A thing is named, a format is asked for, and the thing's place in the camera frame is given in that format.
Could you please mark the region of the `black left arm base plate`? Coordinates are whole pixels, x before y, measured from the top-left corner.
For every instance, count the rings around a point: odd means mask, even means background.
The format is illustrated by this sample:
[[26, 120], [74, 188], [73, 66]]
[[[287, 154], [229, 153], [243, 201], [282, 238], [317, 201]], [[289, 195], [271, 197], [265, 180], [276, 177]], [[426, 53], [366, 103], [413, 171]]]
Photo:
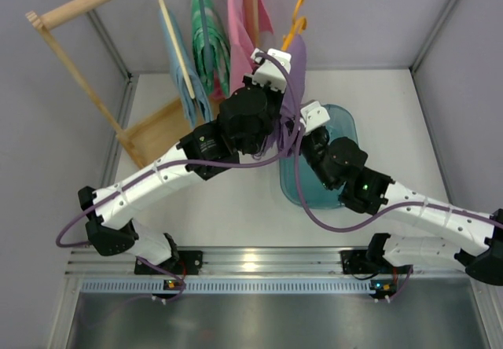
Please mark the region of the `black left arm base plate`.
[[[169, 259], [158, 264], [162, 270], [167, 270], [178, 276], [198, 275], [203, 266], [204, 253], [199, 250], [179, 250], [178, 258]], [[134, 274], [137, 275], [157, 275], [162, 274], [156, 269], [136, 260], [134, 264]]]

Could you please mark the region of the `orange plastic hanger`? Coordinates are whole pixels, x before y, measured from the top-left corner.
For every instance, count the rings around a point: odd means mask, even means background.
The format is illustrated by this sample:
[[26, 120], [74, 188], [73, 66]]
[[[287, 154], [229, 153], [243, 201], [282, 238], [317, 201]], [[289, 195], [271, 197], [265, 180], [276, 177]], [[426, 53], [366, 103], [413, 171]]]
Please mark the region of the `orange plastic hanger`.
[[305, 16], [300, 16], [299, 11], [303, 6], [305, 0], [297, 0], [296, 7], [294, 8], [292, 14], [292, 24], [288, 31], [287, 35], [283, 36], [283, 41], [281, 45], [281, 50], [286, 52], [290, 45], [292, 44], [293, 39], [300, 35], [303, 31], [307, 29], [307, 18]]

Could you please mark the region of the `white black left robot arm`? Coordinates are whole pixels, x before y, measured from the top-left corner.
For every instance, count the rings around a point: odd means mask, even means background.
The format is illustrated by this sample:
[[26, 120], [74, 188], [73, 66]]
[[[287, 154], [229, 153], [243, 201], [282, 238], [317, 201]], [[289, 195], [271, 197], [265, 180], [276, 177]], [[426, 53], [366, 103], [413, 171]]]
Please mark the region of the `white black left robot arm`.
[[279, 120], [286, 89], [283, 77], [261, 72], [219, 106], [217, 118], [196, 127], [160, 158], [129, 178], [102, 189], [85, 187], [79, 201], [89, 242], [102, 256], [129, 253], [159, 266], [178, 261], [172, 237], [135, 220], [138, 212], [187, 186], [207, 181], [256, 154]]

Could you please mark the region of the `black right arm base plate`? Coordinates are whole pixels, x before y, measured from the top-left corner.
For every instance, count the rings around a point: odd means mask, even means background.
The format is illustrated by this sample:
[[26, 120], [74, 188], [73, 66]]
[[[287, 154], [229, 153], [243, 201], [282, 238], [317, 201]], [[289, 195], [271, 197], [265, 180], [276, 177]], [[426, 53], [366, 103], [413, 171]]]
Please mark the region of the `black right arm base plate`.
[[369, 255], [366, 249], [344, 250], [340, 253], [343, 274], [358, 280], [369, 280], [379, 275], [402, 275], [410, 266], [393, 266], [380, 255]]

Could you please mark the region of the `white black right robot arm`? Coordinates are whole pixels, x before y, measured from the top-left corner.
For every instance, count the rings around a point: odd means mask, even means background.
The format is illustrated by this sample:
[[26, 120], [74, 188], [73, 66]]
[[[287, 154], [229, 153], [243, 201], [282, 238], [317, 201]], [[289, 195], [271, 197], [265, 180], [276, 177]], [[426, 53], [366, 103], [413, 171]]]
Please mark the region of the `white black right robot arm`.
[[427, 265], [461, 270], [494, 286], [502, 284], [502, 210], [480, 213], [426, 197], [365, 166], [368, 155], [355, 141], [330, 140], [325, 127], [300, 132], [297, 156], [303, 156], [327, 190], [339, 190], [339, 202], [368, 218], [337, 233], [360, 230], [387, 216], [427, 233], [405, 237], [375, 233], [366, 257], [395, 267]]

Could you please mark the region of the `purple trousers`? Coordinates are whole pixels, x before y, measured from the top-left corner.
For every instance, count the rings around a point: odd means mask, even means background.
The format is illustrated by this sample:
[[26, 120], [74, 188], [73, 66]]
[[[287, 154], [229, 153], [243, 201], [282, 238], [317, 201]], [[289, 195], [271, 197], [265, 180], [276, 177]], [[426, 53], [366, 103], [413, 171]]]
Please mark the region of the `purple trousers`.
[[301, 35], [294, 36], [288, 52], [292, 55], [289, 73], [292, 81], [288, 85], [295, 91], [295, 95], [292, 95], [290, 89], [285, 91], [280, 120], [275, 123], [273, 133], [267, 137], [259, 154], [252, 156], [254, 160], [261, 160], [273, 145], [277, 146], [277, 152], [282, 158], [288, 158], [293, 153], [294, 140], [290, 137], [303, 99], [307, 71], [307, 48]]

